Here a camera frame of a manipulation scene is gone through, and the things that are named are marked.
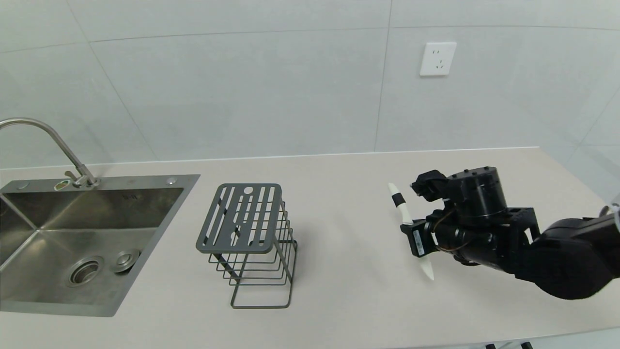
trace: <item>power outlet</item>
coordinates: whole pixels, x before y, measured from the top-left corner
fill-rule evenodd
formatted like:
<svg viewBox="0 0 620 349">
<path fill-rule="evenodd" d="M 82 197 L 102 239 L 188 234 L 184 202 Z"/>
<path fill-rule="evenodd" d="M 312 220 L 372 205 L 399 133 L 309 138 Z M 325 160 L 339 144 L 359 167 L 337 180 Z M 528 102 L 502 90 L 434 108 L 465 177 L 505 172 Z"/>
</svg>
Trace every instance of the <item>power outlet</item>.
<svg viewBox="0 0 620 349">
<path fill-rule="evenodd" d="M 454 51 L 456 51 L 456 42 L 427 42 L 424 57 L 422 57 L 420 76 L 448 75 Z"/>
</svg>

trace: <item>metal wire rack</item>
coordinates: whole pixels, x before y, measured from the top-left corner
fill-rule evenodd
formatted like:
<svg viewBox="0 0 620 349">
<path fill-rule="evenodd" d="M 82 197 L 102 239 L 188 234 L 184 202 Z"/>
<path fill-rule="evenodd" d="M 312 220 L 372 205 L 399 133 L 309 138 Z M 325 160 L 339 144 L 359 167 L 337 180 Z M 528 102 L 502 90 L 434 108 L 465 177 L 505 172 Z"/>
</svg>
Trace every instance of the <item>metal wire rack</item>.
<svg viewBox="0 0 620 349">
<path fill-rule="evenodd" d="M 290 305 L 297 241 L 278 184 L 222 184 L 205 219 L 196 248 L 234 286 L 231 307 L 278 309 Z M 277 304 L 236 304 L 240 287 L 288 288 Z"/>
</svg>

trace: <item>sink basin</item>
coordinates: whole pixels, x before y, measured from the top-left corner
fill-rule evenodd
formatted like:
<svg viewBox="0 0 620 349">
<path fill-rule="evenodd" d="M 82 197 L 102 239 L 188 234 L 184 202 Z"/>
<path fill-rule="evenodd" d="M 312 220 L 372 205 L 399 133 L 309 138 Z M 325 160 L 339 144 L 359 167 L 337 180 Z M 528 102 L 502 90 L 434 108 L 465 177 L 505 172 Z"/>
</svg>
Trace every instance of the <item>sink basin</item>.
<svg viewBox="0 0 620 349">
<path fill-rule="evenodd" d="M 113 316 L 199 175 L 0 190 L 0 310 Z"/>
</svg>

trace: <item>rack top plate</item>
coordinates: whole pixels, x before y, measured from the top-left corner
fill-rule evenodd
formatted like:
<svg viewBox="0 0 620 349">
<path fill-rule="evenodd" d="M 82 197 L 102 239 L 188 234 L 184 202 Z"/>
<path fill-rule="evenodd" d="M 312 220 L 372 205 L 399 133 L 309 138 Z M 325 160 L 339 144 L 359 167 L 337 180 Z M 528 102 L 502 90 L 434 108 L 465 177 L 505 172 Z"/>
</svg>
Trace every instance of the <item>rack top plate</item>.
<svg viewBox="0 0 620 349">
<path fill-rule="evenodd" d="M 278 229 L 279 184 L 218 187 L 196 241 L 202 253 L 268 253 Z"/>
</svg>

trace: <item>faucet spout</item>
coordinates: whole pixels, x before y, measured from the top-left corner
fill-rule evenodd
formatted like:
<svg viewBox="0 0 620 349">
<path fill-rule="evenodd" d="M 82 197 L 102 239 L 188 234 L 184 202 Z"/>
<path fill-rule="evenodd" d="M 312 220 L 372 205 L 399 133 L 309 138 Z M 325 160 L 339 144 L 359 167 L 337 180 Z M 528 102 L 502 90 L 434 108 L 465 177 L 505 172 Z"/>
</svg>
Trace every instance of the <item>faucet spout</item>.
<svg viewBox="0 0 620 349">
<path fill-rule="evenodd" d="M 47 132 L 47 134 L 50 135 L 54 142 L 56 142 L 56 144 L 60 147 L 63 153 L 69 158 L 69 160 L 71 160 L 73 166 L 75 166 L 77 172 L 80 174 L 79 178 L 71 176 L 74 186 L 81 187 L 84 183 L 88 186 L 97 186 L 99 184 L 99 180 L 92 175 L 85 164 L 79 161 L 78 157 L 73 153 L 73 151 L 71 151 L 67 143 L 64 142 L 58 132 L 56 132 L 56 130 L 51 126 L 39 120 L 29 119 L 27 117 L 15 117 L 12 119 L 0 120 L 0 130 L 12 125 L 30 125 Z"/>
</svg>

